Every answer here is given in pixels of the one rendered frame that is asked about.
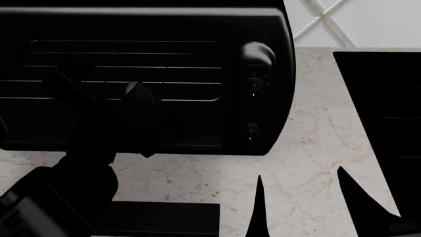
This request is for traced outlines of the small black oven dial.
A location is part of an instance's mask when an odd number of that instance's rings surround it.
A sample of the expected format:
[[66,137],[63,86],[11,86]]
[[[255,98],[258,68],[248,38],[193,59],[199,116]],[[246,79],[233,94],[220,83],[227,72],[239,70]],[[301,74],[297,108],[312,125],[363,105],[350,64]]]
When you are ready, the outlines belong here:
[[244,77],[243,93],[247,96],[257,96],[266,92],[266,84],[264,77]]
[[244,122],[242,130],[248,140],[255,140],[261,135],[262,123],[260,121]]

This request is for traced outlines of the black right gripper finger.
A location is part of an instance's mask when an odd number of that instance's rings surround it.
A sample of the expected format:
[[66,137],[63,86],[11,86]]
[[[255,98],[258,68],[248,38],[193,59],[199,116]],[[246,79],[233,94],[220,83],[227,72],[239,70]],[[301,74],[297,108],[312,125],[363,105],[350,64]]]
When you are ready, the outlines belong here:
[[269,237],[262,178],[258,175],[253,213],[245,237]]
[[358,237],[398,235],[401,218],[375,201],[343,168],[337,170],[339,185]]

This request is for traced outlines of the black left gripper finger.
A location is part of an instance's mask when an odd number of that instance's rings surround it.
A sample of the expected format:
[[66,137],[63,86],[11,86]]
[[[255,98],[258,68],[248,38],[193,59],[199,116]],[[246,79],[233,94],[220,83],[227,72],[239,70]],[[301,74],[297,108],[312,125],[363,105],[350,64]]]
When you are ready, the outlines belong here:
[[126,88],[126,104],[152,105],[162,101],[141,82],[130,82]]
[[80,99],[80,84],[94,69],[93,65],[61,65],[42,80],[45,95],[56,99]]

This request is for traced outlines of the black toaster oven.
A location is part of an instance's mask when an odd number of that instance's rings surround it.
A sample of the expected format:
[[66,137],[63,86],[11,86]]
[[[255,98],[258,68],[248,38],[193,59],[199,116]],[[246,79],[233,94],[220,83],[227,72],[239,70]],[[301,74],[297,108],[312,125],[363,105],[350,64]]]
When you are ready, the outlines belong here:
[[[162,100],[154,93],[187,128],[157,153],[266,155],[291,108],[296,63],[283,0],[0,0],[0,70],[27,43],[51,39],[219,45],[218,98]],[[265,78],[265,93],[243,93],[243,78],[252,76]],[[0,98],[0,149],[66,151],[79,114],[51,96]],[[262,132],[248,140],[242,124],[252,121]]]

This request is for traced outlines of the black flat tray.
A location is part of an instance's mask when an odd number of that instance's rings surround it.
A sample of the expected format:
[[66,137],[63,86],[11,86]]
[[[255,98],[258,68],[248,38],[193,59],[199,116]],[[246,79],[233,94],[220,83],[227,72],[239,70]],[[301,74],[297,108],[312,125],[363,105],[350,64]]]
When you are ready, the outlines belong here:
[[219,237],[220,205],[112,201],[94,236]]

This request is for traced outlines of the metal wire oven rack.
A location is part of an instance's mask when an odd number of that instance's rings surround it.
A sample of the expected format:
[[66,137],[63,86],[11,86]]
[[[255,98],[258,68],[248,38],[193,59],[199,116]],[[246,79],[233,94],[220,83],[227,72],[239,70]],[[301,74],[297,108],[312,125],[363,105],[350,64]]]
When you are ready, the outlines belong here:
[[138,81],[162,100],[212,101],[222,59],[214,41],[35,40],[0,70],[0,98],[48,98],[42,80],[61,71],[92,97],[122,98]]

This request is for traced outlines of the black ribbed box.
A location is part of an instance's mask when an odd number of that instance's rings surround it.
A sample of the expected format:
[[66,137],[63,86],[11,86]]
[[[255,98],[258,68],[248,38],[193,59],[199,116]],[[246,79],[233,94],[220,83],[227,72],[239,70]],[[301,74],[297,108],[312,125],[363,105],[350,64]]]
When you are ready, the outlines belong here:
[[333,56],[400,215],[421,219],[421,52]]

